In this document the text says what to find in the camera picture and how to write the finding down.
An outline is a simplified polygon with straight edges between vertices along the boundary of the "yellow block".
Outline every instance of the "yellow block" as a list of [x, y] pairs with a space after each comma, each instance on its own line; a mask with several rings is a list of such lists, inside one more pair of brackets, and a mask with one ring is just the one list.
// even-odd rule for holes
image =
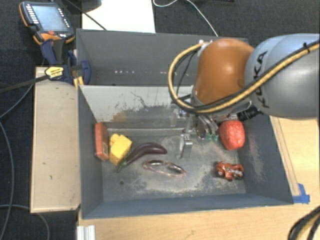
[[123, 135], [113, 134], [110, 138], [109, 160], [117, 165], [122, 158], [129, 152], [132, 141]]

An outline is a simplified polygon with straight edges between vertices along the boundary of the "gray bin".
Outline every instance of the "gray bin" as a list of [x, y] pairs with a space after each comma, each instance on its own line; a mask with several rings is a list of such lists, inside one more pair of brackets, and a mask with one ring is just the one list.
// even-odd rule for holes
[[[191, 134], [189, 157], [177, 159], [186, 119], [173, 125], [166, 72], [185, 48], [214, 37], [77, 30], [78, 60], [89, 59], [93, 77], [78, 92], [78, 141], [83, 219], [158, 215], [293, 204], [288, 178], [268, 116], [244, 122], [245, 145], [227, 151], [220, 141]], [[197, 58], [180, 94], [190, 92]], [[163, 145], [165, 156], [146, 155], [121, 172], [95, 157], [94, 124], [109, 135], [124, 134], [134, 149], [145, 142]], [[168, 160], [182, 166], [185, 178], [171, 178], [142, 168], [146, 160]], [[241, 163], [243, 180], [214, 174], [214, 163]]]

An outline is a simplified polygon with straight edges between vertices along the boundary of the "blue tape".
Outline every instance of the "blue tape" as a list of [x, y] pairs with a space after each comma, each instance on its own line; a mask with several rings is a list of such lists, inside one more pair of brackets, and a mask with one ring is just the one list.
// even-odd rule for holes
[[310, 195], [306, 194], [304, 185], [298, 183], [301, 195], [293, 196], [293, 202], [295, 204], [309, 204]]

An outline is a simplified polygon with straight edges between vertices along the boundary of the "dark floor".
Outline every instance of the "dark floor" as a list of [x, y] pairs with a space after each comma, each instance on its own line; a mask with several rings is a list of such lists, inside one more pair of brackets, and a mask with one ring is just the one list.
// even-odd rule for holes
[[[14, 85], [34, 77], [35, 66], [43, 58], [40, 48], [24, 27], [18, 5], [23, 1], [0, 0], [0, 84]], [[55, 0], [70, 18], [74, 28], [81, 26], [78, 11], [65, 1]], [[159, 3], [170, 0], [159, 0]], [[279, 35], [318, 33], [320, 28], [320, 0], [192, 0], [212, 23], [220, 36], [247, 38], [253, 46]], [[154, 8], [155, 28], [158, 33], [213, 35], [209, 26], [187, 2], [181, 0], [166, 8]], [[0, 94], [0, 115], [8, 110], [26, 88]], [[0, 119], [11, 144], [15, 188], [13, 203], [29, 206], [33, 131], [33, 93], [8, 115]], [[8, 204], [11, 193], [11, 163], [4, 135], [0, 132], [0, 205]], [[0, 210], [0, 232], [7, 209]], [[55, 212], [44, 214], [54, 240], [75, 238], [76, 213]], [[12, 209], [4, 238], [46, 239], [46, 228], [36, 216]]]

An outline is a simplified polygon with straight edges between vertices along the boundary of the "toy eggplant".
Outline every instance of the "toy eggplant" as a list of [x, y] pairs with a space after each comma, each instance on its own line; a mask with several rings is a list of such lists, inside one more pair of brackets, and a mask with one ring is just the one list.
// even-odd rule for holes
[[117, 172], [119, 172], [122, 168], [127, 167], [132, 162], [138, 160], [144, 155], [165, 155], [167, 150], [158, 143], [147, 142], [137, 146], [131, 153], [126, 155], [122, 161], [117, 166]]

